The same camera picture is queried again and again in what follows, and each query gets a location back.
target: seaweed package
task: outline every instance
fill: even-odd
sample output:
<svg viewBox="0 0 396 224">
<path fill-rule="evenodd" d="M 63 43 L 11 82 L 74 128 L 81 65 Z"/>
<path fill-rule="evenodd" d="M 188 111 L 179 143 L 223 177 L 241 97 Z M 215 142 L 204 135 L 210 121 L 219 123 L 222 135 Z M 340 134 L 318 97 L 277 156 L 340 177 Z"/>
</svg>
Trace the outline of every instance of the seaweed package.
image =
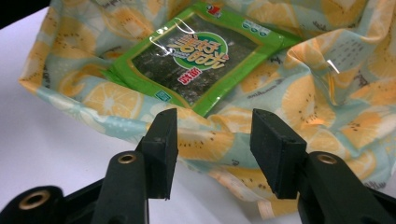
<svg viewBox="0 0 396 224">
<path fill-rule="evenodd" d="M 200 2 L 120 56 L 105 76 L 205 116 L 258 64 L 297 42 Z"/>
</svg>

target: white table surface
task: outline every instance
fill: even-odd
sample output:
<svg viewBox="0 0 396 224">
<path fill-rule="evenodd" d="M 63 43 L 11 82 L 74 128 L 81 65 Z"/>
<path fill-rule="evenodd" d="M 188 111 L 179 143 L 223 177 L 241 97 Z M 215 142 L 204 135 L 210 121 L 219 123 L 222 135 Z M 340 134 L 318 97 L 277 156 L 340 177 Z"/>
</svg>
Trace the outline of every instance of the white table surface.
<svg viewBox="0 0 396 224">
<path fill-rule="evenodd" d="M 0 30 L 0 209 L 18 194 L 53 185 L 64 195 L 105 176 L 108 161 L 135 145 L 100 134 L 26 91 L 22 67 L 47 9 Z M 396 176 L 385 192 L 395 195 Z M 149 200 L 150 223 L 301 223 L 298 214 L 263 221 L 207 175 L 177 164 L 171 200 Z"/>
</svg>

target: plastic bag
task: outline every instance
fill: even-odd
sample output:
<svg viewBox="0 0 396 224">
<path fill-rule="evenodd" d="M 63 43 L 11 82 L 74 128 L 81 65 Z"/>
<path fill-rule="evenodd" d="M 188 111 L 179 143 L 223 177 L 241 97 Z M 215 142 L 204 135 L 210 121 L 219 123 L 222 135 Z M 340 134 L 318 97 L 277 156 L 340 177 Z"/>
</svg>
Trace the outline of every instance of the plastic bag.
<svg viewBox="0 0 396 224">
<path fill-rule="evenodd" d="M 101 74 L 189 1 L 53 0 L 20 83 L 96 131 L 136 143 L 175 107 Z M 277 113 L 308 143 L 384 187 L 396 154 L 395 1 L 223 1 L 304 42 L 256 67 L 208 114 L 178 107 L 179 160 L 257 202 L 264 218 L 296 211 L 277 200 L 249 151 L 252 108 Z"/>
</svg>

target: screw hole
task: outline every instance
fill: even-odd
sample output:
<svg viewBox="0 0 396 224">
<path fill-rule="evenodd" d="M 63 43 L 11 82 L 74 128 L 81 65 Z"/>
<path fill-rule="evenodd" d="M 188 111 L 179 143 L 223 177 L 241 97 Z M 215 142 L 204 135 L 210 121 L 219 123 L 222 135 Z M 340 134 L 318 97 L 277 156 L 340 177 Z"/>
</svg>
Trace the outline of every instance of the screw hole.
<svg viewBox="0 0 396 224">
<path fill-rule="evenodd" d="M 45 203 L 49 198 L 50 193 L 47 190 L 36 191 L 23 198 L 19 206 L 21 210 L 30 210 Z"/>
<path fill-rule="evenodd" d="M 132 154 L 126 154 L 119 157 L 119 163 L 127 164 L 136 160 L 136 156 Z"/>
</svg>

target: dark seaweed sheet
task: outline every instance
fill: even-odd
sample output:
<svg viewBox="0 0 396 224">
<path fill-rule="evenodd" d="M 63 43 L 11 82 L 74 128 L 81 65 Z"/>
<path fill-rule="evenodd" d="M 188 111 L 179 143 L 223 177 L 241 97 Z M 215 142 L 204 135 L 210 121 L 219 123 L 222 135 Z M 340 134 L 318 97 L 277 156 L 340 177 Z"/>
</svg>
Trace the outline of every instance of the dark seaweed sheet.
<svg viewBox="0 0 396 224">
<path fill-rule="evenodd" d="M 195 32 L 211 32 L 221 36 L 227 42 L 230 59 L 224 67 L 205 70 L 190 84 L 183 85 L 177 81 L 177 78 L 187 70 L 180 67 L 171 55 L 158 56 L 163 55 L 163 50 L 154 44 L 133 58 L 132 62 L 144 76 L 177 92 L 190 105 L 193 105 L 214 83 L 240 64 L 258 45 L 236 31 L 204 21 L 197 15 L 192 15 L 184 22 Z M 158 39 L 156 43 L 166 47 L 185 34 L 175 28 Z"/>
</svg>

